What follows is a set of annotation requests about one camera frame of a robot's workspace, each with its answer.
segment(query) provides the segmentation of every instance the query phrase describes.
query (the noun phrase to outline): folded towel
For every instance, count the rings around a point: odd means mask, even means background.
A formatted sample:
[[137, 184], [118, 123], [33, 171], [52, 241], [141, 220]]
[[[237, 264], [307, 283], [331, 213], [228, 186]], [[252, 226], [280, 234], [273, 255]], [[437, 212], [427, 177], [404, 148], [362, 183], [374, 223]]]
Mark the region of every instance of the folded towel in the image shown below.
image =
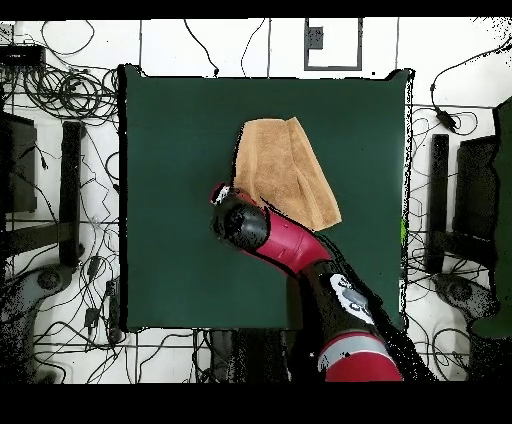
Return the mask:
[[334, 194], [297, 118], [245, 123], [233, 185], [258, 205], [267, 202], [312, 231], [341, 221]]

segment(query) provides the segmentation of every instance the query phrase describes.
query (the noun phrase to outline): green mat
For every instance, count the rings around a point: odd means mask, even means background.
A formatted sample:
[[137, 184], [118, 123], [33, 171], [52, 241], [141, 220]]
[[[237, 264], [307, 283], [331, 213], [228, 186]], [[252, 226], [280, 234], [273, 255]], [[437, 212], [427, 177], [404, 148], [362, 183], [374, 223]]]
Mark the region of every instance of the green mat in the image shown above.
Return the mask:
[[229, 182], [245, 121], [293, 116], [341, 209], [324, 233], [399, 323], [409, 71], [388, 81], [125, 72], [128, 328], [287, 327], [285, 276], [214, 237], [209, 197]]

